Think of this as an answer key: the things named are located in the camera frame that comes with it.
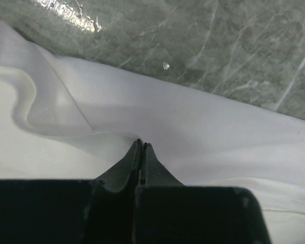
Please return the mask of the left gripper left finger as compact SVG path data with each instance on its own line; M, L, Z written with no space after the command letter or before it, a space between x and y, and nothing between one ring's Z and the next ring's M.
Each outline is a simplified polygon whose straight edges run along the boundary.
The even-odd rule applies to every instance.
M95 179L0 180L0 243L132 243L142 142Z

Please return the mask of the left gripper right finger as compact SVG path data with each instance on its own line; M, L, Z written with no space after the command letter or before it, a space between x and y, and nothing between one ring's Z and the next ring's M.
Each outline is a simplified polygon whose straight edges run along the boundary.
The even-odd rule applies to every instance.
M261 207L241 187L185 186L144 145L135 243L270 243Z

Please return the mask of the white red-print t-shirt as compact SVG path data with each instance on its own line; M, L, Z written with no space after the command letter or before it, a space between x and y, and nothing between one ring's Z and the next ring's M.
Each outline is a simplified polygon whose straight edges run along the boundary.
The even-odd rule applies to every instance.
M0 178L94 178L136 139L185 184L248 188L273 243L305 243L305 121L56 56L0 22Z

